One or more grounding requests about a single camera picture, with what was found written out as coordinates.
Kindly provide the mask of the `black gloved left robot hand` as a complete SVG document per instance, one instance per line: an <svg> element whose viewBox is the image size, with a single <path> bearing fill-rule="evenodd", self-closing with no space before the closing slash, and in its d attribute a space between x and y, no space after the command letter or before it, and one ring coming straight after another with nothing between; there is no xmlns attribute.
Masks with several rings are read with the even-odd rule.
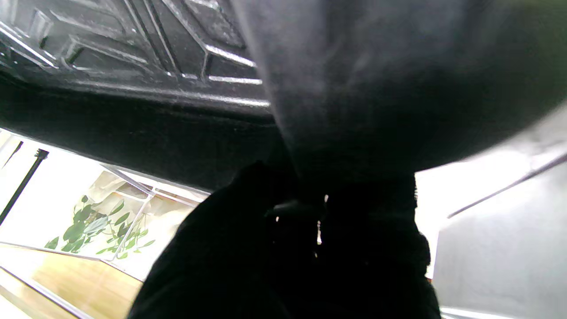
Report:
<svg viewBox="0 0 567 319"><path fill-rule="evenodd" d="M243 168L185 218L127 318L441 318L413 173L268 216L291 191L263 162Z"/></svg>

